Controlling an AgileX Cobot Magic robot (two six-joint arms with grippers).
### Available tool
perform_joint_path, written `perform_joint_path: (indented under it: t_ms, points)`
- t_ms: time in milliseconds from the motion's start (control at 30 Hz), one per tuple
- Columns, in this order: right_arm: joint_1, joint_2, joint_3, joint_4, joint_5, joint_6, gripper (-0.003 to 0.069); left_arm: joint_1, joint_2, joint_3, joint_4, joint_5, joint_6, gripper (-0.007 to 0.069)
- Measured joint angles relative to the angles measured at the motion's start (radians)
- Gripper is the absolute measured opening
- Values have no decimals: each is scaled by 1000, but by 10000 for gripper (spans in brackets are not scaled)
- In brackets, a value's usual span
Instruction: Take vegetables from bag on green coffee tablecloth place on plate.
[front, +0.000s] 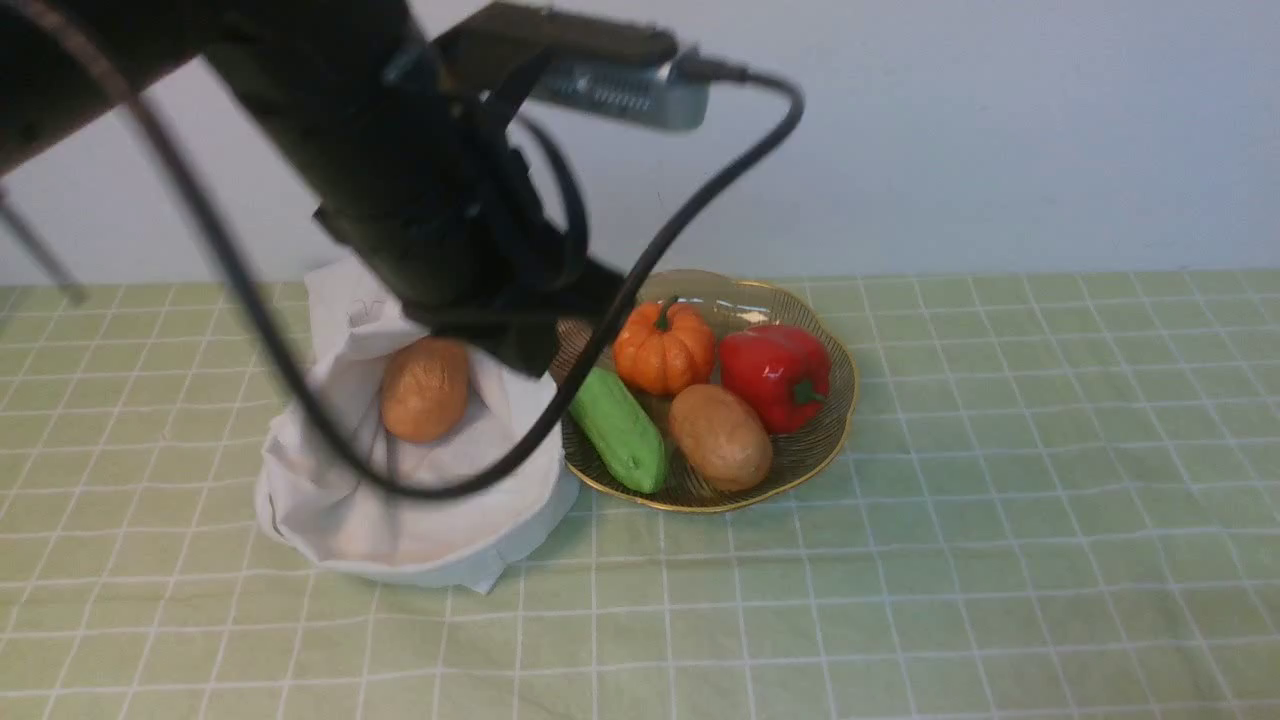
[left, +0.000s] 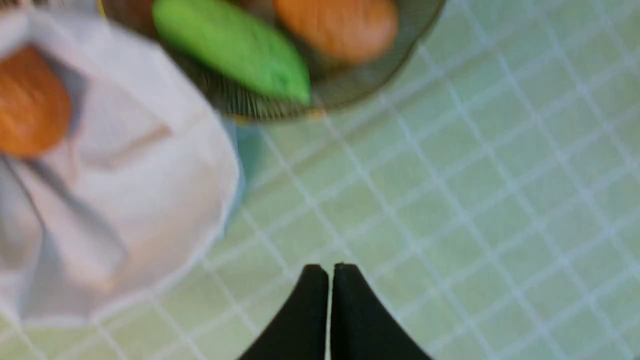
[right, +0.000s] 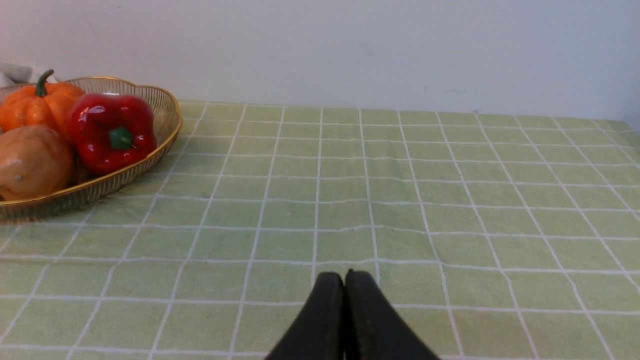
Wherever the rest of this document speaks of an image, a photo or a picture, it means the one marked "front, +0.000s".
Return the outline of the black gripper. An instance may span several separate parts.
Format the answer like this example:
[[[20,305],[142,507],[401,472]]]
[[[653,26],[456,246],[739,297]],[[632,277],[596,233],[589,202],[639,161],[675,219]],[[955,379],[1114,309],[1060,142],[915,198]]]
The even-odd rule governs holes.
[[[530,377],[558,325],[604,319],[625,274],[588,256],[581,193],[540,137],[550,223],[500,117],[453,88],[404,1],[224,1],[205,55],[317,195],[316,218],[433,334]]]

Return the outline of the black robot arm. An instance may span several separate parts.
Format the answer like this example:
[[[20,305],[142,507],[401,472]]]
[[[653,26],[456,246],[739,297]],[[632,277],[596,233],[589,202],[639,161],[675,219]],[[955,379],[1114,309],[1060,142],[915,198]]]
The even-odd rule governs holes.
[[[205,59],[319,199],[317,222],[431,331],[527,375],[575,316],[595,363],[635,286],[589,256],[557,146],[567,227],[544,213],[506,110],[458,82],[404,1],[5,1],[3,169],[113,108],[131,111],[276,365],[292,374],[228,223],[145,90]]]

